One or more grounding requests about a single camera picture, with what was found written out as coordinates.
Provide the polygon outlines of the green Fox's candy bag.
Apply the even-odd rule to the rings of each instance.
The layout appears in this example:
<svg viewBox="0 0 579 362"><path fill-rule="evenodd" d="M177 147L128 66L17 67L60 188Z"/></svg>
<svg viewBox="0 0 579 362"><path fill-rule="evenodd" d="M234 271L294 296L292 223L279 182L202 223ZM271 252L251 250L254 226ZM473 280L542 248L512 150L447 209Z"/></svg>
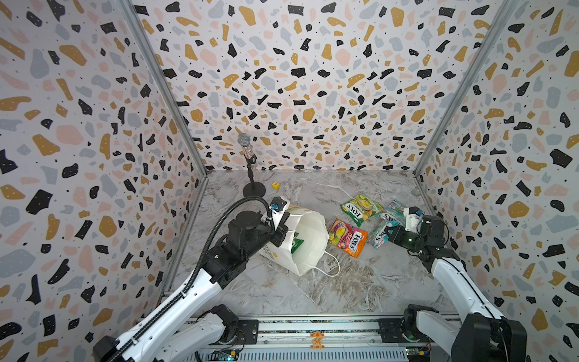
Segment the green Fox's candy bag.
<svg viewBox="0 0 579 362"><path fill-rule="evenodd" d="M297 250L302 246L303 243L304 239L300 237L298 232L295 232L292 240L291 253L294 254L295 252L297 252Z"/></svg>

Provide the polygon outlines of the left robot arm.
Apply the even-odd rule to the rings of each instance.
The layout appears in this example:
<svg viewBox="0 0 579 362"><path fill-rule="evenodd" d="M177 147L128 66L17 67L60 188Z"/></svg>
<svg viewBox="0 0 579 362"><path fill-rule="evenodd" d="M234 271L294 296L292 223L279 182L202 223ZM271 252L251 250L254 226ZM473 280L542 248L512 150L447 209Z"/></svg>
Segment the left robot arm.
<svg viewBox="0 0 579 362"><path fill-rule="evenodd" d="M104 336L93 347L97 361L178 361L202 348L237 339L238 317L226 306L213 307L193 324L188 320L223 291L269 243L282 244L290 214L274 202L262 215L242 211L217 232L233 212L227 209L212 228L199 261L187 281L153 312L119 337Z"/></svg>

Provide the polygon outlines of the orange Fox's candy bag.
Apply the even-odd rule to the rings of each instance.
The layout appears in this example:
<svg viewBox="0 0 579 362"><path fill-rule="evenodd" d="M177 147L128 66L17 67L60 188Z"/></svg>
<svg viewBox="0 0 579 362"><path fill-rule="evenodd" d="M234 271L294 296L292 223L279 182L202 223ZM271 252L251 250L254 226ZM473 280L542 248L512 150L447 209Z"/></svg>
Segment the orange Fox's candy bag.
<svg viewBox="0 0 579 362"><path fill-rule="evenodd" d="M368 233L338 218L329 229L329 243L358 258L366 245Z"/></svg>

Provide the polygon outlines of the white paper shopping bag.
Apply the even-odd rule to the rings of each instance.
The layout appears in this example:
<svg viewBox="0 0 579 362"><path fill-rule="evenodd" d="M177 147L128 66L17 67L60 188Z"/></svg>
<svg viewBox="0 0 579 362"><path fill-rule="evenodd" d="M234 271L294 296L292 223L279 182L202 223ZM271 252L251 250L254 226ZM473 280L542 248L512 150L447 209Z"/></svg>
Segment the white paper shopping bag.
<svg viewBox="0 0 579 362"><path fill-rule="evenodd" d="M330 236L324 217L317 211L295 205L290 205L287 212L289 217L284 224L288 231L281 246L268 243L259 254L299 277L314 269L327 277L337 277L341 266L335 256L326 252ZM317 267L324 255L335 260L337 270L334 274Z"/></svg>

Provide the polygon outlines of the yellow-green Fox's candy bag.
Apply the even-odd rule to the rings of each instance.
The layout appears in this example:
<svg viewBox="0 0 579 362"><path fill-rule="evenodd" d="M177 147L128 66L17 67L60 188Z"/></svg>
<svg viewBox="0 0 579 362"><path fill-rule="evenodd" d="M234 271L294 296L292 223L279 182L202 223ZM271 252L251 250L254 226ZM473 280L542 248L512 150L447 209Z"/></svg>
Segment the yellow-green Fox's candy bag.
<svg viewBox="0 0 579 362"><path fill-rule="evenodd" d="M360 193L342 204L342 210L351 217L356 226L361 226L369 218L384 211L384 208L369 196Z"/></svg>

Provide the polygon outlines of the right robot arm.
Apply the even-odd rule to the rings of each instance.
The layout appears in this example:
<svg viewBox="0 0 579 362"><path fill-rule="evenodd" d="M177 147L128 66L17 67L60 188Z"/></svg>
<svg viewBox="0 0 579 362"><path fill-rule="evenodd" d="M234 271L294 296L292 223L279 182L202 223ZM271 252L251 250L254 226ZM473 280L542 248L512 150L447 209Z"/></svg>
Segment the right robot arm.
<svg viewBox="0 0 579 362"><path fill-rule="evenodd" d="M440 217L412 207L403 212L389 241L420 259L448 294L461 324L455 325L432 307L410 304L401 324L408 341L428 337L451 361L524 361L527 333L504 316L467 274L454 250L446 247L449 228Z"/></svg>

